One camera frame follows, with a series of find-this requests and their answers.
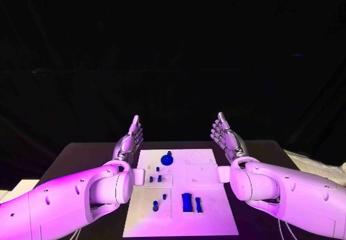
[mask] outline black curtain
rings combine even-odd
[[[144,4],[1,1],[3,187],[71,142],[115,142],[135,114],[146,141],[202,141],[223,111],[244,139],[340,165],[344,2]]]

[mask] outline small blue block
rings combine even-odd
[[[196,197],[196,212],[202,213],[202,206],[200,206],[200,197]]]
[[[153,201],[153,211],[157,212],[158,210],[158,203],[157,201]]]
[[[189,193],[182,194],[182,211],[186,213],[193,212],[192,194]]]
[[[173,163],[171,151],[167,151],[167,155],[163,155],[160,158],[160,163],[164,166],[169,166]]]

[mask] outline dark table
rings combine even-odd
[[[257,158],[262,163],[272,164],[290,169],[298,170],[294,162],[287,156],[278,143],[269,140],[251,140],[245,141],[249,156]],[[88,169],[102,166],[102,164],[111,160],[114,151],[114,142],[107,143],[71,143],[62,150],[56,160],[53,161],[49,169],[46,170],[37,185],[49,180],[78,173]],[[213,141],[184,141],[184,142],[143,142],[140,148],[134,154],[133,168],[137,167],[140,150],[150,149],[212,149],[216,163],[219,166],[229,165],[223,151]],[[244,201],[239,201],[231,189],[231,185],[223,185],[225,193],[232,209],[235,224],[239,235],[236,236],[179,236],[179,237],[141,237],[141,238],[124,238],[125,240],[137,239],[184,239],[184,240],[280,240],[280,226],[278,219],[269,216],[265,212],[254,209],[246,205]],[[121,204],[120,208],[102,216],[92,224],[85,226],[81,230],[79,240],[117,240],[122,239],[122,232],[127,220],[128,205]],[[314,239],[326,240],[333,239],[319,236],[300,228],[290,226],[291,231],[298,240]],[[294,240],[285,223],[281,221],[281,231],[284,240]]]

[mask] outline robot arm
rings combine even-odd
[[[146,177],[144,169],[130,166],[141,132],[135,116],[104,166],[50,180],[0,204],[1,240],[59,239],[128,202],[134,185],[141,186]]]
[[[306,231],[346,239],[346,188],[321,176],[249,157],[222,112],[210,136],[231,163],[218,168],[219,181],[229,182],[236,198]]]

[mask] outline white board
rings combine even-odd
[[[173,163],[164,166],[161,156],[169,151]],[[212,149],[140,151],[137,168],[146,169],[146,181],[144,186],[134,186],[133,189],[124,238],[238,235],[223,184],[218,182],[216,167]],[[192,194],[193,214],[183,213],[184,193]],[[200,198],[203,213],[197,213],[196,198]],[[157,211],[153,211],[154,201],[158,204]]]

